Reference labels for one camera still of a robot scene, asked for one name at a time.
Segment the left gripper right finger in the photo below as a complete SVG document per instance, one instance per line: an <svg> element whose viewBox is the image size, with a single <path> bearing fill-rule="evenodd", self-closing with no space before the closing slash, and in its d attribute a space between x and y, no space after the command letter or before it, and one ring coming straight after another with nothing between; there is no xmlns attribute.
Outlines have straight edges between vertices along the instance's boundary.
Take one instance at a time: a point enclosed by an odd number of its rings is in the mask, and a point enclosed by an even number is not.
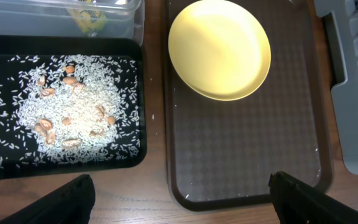
<svg viewBox="0 0 358 224"><path fill-rule="evenodd" d="M358 211L285 172L272 174L268 186L281 224L358 224Z"/></svg>

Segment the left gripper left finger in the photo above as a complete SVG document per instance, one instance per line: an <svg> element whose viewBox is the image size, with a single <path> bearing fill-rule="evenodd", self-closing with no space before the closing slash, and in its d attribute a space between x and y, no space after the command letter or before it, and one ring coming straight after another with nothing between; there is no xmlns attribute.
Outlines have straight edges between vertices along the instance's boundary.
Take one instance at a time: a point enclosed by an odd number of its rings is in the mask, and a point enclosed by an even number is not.
<svg viewBox="0 0 358 224"><path fill-rule="evenodd" d="M93 180L83 174L0 220L0 224L88 224L95 200Z"/></svg>

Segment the rice leftovers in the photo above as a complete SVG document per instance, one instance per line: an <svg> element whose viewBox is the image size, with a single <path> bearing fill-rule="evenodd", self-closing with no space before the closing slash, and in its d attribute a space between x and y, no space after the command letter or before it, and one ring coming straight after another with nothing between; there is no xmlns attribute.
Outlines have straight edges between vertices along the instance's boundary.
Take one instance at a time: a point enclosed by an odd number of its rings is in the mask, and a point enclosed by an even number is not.
<svg viewBox="0 0 358 224"><path fill-rule="evenodd" d="M126 56L0 55L0 171L138 157L138 74Z"/></svg>

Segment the yellow plate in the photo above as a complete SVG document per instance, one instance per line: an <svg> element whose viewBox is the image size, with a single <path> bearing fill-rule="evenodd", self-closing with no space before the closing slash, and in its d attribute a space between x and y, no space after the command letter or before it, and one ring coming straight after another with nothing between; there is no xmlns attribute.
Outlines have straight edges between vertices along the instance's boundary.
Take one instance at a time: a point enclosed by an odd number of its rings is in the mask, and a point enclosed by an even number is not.
<svg viewBox="0 0 358 224"><path fill-rule="evenodd" d="M272 61L260 22L231 1L196 1L185 7L170 27L168 53L184 83L218 101L253 94Z"/></svg>

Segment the orange green snack wrapper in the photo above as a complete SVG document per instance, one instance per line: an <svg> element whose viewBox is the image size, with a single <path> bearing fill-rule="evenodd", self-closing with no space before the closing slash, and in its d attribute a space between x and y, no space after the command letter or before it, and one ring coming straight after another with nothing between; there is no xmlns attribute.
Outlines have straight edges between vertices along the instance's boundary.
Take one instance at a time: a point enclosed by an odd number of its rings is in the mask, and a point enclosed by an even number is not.
<svg viewBox="0 0 358 224"><path fill-rule="evenodd" d="M96 37L107 23L107 17L101 11L73 8L67 8L67 11L74 18L82 33L89 37Z"/></svg>

